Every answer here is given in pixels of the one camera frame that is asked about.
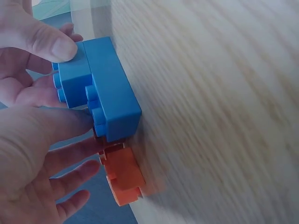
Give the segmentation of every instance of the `skin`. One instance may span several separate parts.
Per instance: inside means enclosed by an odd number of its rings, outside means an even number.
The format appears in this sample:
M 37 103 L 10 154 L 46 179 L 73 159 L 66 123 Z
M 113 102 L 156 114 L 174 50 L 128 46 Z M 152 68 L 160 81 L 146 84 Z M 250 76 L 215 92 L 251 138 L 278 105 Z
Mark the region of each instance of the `skin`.
M 55 56 L 57 39 L 66 44 Z M 26 69 L 49 74 L 50 61 L 71 60 L 77 52 L 74 42 L 83 40 L 73 34 L 73 24 L 57 30 L 32 17 L 30 0 L 1 0 L 0 40 L 0 101 L 6 106 L 65 106 L 58 100 L 52 75 L 33 81 Z
M 0 224 L 62 224 L 84 206 L 89 192 L 56 201 L 100 165 L 91 160 L 53 175 L 101 149 L 91 138 L 49 151 L 56 142 L 86 133 L 93 120 L 83 111 L 38 107 L 65 107 L 49 74 L 50 61 L 71 60 L 82 36 L 73 34 L 72 24 L 58 30 L 35 20 L 30 0 L 1 0 L 0 40 L 0 101 L 8 106 L 0 110 Z M 47 75 L 34 81 L 26 70 Z
M 59 204 L 56 200 L 94 176 L 100 164 L 91 160 L 61 177 L 52 176 L 100 148 L 93 138 L 56 150 L 49 147 L 90 130 L 92 118 L 81 111 L 29 106 L 1 110 L 0 117 L 0 223 L 62 224 L 84 206 L 89 192 L 79 191 Z

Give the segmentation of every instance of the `plastic toy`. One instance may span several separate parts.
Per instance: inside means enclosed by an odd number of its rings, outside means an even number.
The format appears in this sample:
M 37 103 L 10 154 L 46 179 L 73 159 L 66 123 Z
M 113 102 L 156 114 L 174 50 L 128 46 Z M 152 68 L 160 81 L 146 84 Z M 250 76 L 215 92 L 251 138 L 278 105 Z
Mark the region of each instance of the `plastic toy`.
M 125 147 L 124 140 L 108 143 L 100 137 L 97 141 L 103 148 L 99 152 L 100 161 L 115 201 L 119 206 L 137 201 L 142 196 L 140 187 L 145 181 L 131 148 Z
M 135 134 L 141 108 L 110 37 L 78 42 L 69 62 L 53 63 L 59 100 L 69 108 L 87 105 L 94 120 L 101 163 L 116 202 L 136 201 L 144 178 L 125 138 Z

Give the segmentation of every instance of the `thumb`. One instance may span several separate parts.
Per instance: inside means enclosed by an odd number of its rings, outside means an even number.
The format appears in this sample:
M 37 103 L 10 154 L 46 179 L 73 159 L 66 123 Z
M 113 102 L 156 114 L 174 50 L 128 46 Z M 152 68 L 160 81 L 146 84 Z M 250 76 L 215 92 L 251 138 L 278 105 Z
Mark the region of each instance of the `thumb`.
M 13 38 L 10 47 L 23 49 L 50 62 L 66 62 L 71 60 L 76 52 L 75 42 L 60 30 L 36 20 L 22 8 L 14 9 L 10 22 Z

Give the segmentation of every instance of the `blue lego brick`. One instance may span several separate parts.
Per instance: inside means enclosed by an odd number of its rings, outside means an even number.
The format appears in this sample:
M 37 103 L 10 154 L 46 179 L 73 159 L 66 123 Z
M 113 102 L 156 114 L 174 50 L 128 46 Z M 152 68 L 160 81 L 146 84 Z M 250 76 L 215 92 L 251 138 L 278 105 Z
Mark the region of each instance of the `blue lego brick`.
M 53 63 L 54 85 L 59 100 L 66 102 L 69 108 L 87 104 L 85 87 L 92 84 L 92 75 L 86 57 L 83 42 L 76 43 L 78 51 L 75 57 L 65 63 Z
M 114 141 L 135 134 L 141 108 L 109 37 L 83 42 L 92 83 L 85 88 L 97 136 Z

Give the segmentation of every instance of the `wood grain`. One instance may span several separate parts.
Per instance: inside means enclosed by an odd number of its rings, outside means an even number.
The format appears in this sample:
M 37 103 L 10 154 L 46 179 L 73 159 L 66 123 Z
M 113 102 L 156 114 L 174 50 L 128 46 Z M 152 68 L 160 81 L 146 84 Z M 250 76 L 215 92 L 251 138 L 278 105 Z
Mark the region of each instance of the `wood grain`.
M 89 12 L 143 111 L 131 145 L 156 193 L 131 205 L 139 224 L 299 223 L 299 1 L 111 0 Z

